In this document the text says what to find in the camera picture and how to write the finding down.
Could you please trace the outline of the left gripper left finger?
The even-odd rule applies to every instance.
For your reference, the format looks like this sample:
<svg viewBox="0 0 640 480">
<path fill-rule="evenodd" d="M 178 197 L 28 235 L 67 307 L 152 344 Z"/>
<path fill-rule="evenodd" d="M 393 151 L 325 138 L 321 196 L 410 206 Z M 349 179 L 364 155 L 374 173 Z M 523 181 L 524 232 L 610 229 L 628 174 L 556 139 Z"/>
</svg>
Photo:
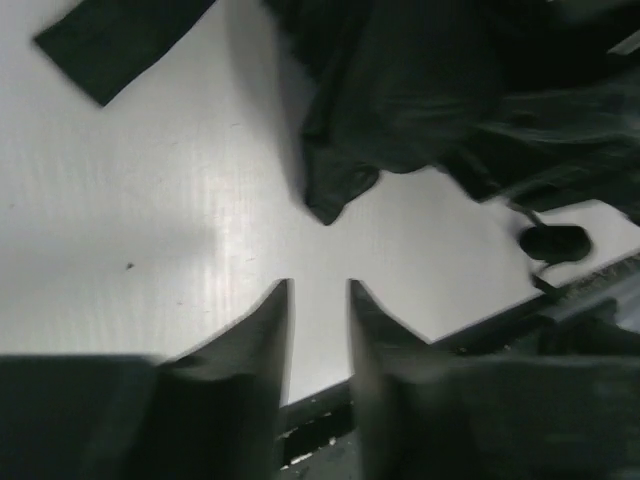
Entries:
<svg viewBox="0 0 640 480">
<path fill-rule="evenodd" d="M 172 361 L 6 355 L 5 479 L 270 479 L 293 283 Z"/>
</svg>

